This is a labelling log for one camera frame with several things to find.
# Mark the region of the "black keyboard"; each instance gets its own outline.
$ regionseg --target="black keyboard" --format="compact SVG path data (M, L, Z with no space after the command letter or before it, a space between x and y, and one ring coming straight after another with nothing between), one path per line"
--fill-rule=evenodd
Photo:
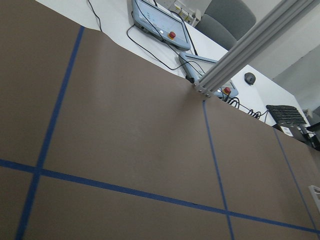
M306 124L300 112L294 106L267 105L265 106L277 124L301 125Z

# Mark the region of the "gray chair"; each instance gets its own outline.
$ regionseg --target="gray chair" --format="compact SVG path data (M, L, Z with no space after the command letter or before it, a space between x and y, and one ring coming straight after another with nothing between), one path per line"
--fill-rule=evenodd
M255 15L241 0L212 0L195 28L229 50L255 23Z

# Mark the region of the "blue line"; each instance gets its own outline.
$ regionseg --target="blue line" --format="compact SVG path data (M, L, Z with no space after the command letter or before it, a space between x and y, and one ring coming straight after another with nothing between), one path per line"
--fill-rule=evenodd
M25 172L31 172L31 173L33 173L37 170L37 168L34 166L28 166L28 165L15 163L12 161L7 161L7 160L0 160L0 166L5 167L5 168L10 168L10 169L16 169L16 170L20 170L20 171L25 171ZM41 170L38 170L37 172L38 172L38 174L40 174L40 176L46 176L49 178L59 179L59 180L73 182L73 183L77 183L77 184L83 184L83 185L87 185L87 186L91 186L91 187L95 187L95 188L106 189L106 190L115 191L115 192L124 193L124 194L130 194L130 195L134 195L134 196L138 196L138 197L142 197L142 198L153 199L153 200L157 200L157 201L161 201L161 202L181 205L181 206L185 206L188 208L194 208L194 209L199 209L199 210L203 210L203 211L224 214L224 215L229 214L232 217L237 217L237 218L241 218L241 219L248 219L248 220L252 220L252 221L256 221L256 222L261 222L261 223L277 225L277 226L281 226L281 227L285 227L285 228L297 229L297 230L301 230L301 231L320 234L319 230L315 230L315 229L311 229L311 228L307 228L307 227L303 227L303 226L297 226L297 225L288 224L288 223L284 223L284 222L280 222L280 221L274 221L274 220L265 219L265 218L261 218L261 217L250 216L250 215L237 213L237 212L233 212L233 211L226 211L224 209L220 209L220 208L216 208L216 207L195 204L195 203L188 202L188 201L183 201L183 200L179 200L179 199L175 199L175 198L171 198L171 197L166 197L166 196L162 196L162 195L158 195L158 194L154 194L154 193L148 193L148 192L144 192L144 191L140 191L140 190L135 190L135 189L127 188L127 187L123 187L123 186L117 186L117 185L113 185L113 184L109 184L109 183L105 183L105 182L101 182L101 181L96 181L96 180L91 180L91 179L87 179L87 178L83 178L83 177L79 177L79 176L73 176L73 175L60 173L60 172L56 172L56 171L51 171L51 170L46 170L46 169L41 169Z
M24 172L28 172L28 173L32 173L32 174L35 172L35 167L33 167L33 166L28 166L28 165L16 163L13 161L7 161L7 160L3 160L3 159L0 159L0 166L5 167L5 168L9 168L9 169L24 171Z
M227 223L228 223L228 226L229 226L230 236L231 236L231 240L234 240L235 239L234 231L232 229L230 216L228 214L229 210L228 210L227 200L226 200L224 187L223 187L222 180L221 180L221 175L220 175L220 170L219 170L219 166L218 166L217 156L216 156L216 152L215 152L215 148L214 148L214 142L213 142L213 139L212 139L212 136L211 136L211 130L210 130L209 121L208 121L208 115L207 115L207 110L206 110L206 101L202 102L202 108L203 108L203 114L204 114L204 119L205 119L206 130L207 130L208 137L209 137L211 153L212 153L214 166L215 166L215 170L216 170L216 175L217 175L217 178L218 178L220 191L221 191L221 195L222 195L223 205L224 205L224 209L227 212L226 219L227 219Z
M39 180L40 180L40 171L43 168L45 160L46 160L46 156L47 156L47 152L48 152L49 145L51 142L51 138L52 138L52 135L53 135L53 132L54 132L54 129L56 126L56 122L57 122L57 119L59 116L62 101L63 101L65 93L66 93L66 89L67 89L68 82L69 82L69 79L71 76L71 72L72 72L72 69L75 64L76 56L78 53L78 49L80 46L80 42L81 42L81 38L82 38L82 35L84 32L84 29L85 28L83 26L80 27L78 35L77 35L75 43L74 43L74 46L73 46L72 54L70 56L70 60L69 60L62 84L61 84L61 88L60 88L57 100L55 102L55 106L54 106L54 109L53 109L53 112L51 115L49 126L47 128L45 138L44 138L44 141L43 141L43 144L41 147L41 151L40 151L40 154L38 157L35 173L32 177L32 181L31 181L28 193L27 193L25 203L24 203L22 215L20 218L20 222L19 222L19 226L18 226L18 229L16 232L16 236L15 236L16 240L21 240L23 238L25 231L26 231L26 227L28 225L29 216L30 216L30 213L32 210L37 187L38 187Z
M91 179L87 179L87 178L83 178L83 177L79 177L79 176L73 176L73 175L60 173L60 172L56 172L56 171L42 169L41 175L46 176L46 177L50 177L50 178L68 181L68 182L92 186L92 187L96 187L96 188L100 188L100 189L107 189L107 190L111 190L111 191L115 191L115 192L119 192L119 193L130 194L130 195L139 196L139 197L143 197L143 198L147 198L147 199L153 199L153 200L157 200L157 201L161 201L161 202L181 205L181 206L185 206L185 207L189 207L189 208L193 208L193 209L199 209L199 210L209 211L209 212L218 213L218 214L226 214L226 211L223 209L219 209L219 208L215 208L215 207L211 207L211 206L205 206L205 205L201 205L201 204L195 204L195 203L192 203L189 201L183 201L183 200L179 200L179 199L175 199L175 198L171 198L171 197L167 197L167 196L162 196L162 195L158 195L158 194L154 194L154 193L135 190L132 188L113 185L113 184L109 184L109 183L105 183L105 182L101 182L101 181L91 180Z
M312 222L312 225L313 225L314 229L317 231L316 224L315 224L314 219L313 219L313 217L312 217L312 215L311 215L311 213L310 213L310 211L309 211L309 208L308 208L308 206L307 206L307 203L306 203L306 201L305 201L305 198L304 198L304 196L303 196L303 194L302 194L302 192L301 192L301 189L300 189L300 187L299 187L299 184L298 184L298 181L297 181L296 176L295 176L295 174L294 174L294 171L292 170L292 167L291 167L291 165L290 165L290 163L289 163L289 160L288 160L287 154L286 154L286 152L285 152L285 149L284 149L284 147L283 147L283 145L282 145L282 143L281 143L281 141L280 141L280 139L279 139L279 136L278 136L276 130L275 130L274 128L272 128L272 129L273 129L273 132L274 132L274 134L275 134L275 137L276 137L276 139L277 139L277 141L278 141L278 143L279 143L279 145L280 145L282 154L283 154L284 159L285 159L285 161L286 161L286 163L287 163L287 165L288 165L288 168L289 168L289 170L290 170L290 172L291 172L291 175L292 175L292 177L293 177L294 183L295 183L295 185L296 185L296 188L298 189L298 192L299 192L299 194L300 194L300 196L301 196L301 199L302 199L303 204L304 204L304 206L305 206L305 209L306 209L306 211L307 211L307 213L308 213L308 215L309 215L309 218L310 218L310 220L311 220L311 222Z

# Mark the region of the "computer mouse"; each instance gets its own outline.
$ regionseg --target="computer mouse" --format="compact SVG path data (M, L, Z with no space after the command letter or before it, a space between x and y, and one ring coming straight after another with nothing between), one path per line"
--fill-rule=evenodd
M244 75L244 80L247 84L249 85L253 85L256 81L256 76L251 73L251 72L247 72L245 75Z

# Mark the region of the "white label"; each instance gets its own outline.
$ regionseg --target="white label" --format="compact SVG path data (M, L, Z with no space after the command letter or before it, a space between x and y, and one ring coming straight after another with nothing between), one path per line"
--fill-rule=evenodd
M284 132L284 133L287 134L288 136L290 136L290 137L293 137L293 136L294 136L288 127L280 126L280 128L282 129L282 132Z

